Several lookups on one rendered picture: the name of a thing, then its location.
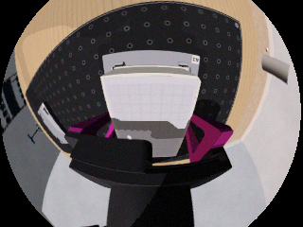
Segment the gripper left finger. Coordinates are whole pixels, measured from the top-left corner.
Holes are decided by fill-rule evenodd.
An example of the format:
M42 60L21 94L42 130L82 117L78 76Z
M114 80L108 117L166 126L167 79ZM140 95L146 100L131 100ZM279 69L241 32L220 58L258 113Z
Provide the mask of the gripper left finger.
M69 131L80 132L81 134L89 134L97 136L97 132L100 128L106 125L109 121L111 121L111 117L109 112L100 114L98 116L89 118L87 120L81 121L75 125L72 125ZM111 126L105 137L114 137L116 138L116 132L111 123Z

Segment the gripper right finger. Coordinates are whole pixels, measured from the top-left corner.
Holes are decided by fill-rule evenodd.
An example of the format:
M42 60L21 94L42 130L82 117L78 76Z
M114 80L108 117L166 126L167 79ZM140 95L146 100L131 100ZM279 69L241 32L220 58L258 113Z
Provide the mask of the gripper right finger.
M195 112L190 121L205 132L199 143L189 123L186 139L190 162L200 161L210 149L223 147L233 134L230 126Z

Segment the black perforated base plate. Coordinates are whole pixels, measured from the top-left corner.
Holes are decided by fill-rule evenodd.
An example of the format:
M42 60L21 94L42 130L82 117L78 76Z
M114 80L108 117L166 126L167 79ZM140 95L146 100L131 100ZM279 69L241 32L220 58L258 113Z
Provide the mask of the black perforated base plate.
M38 115L46 101L66 131L108 111L100 76L106 54L163 50L200 56L201 86L194 111L226 123L238 91L242 64L240 21L215 9L152 1L113 9L65 37L38 68L25 95L49 137L62 144ZM34 110L35 109L35 110Z

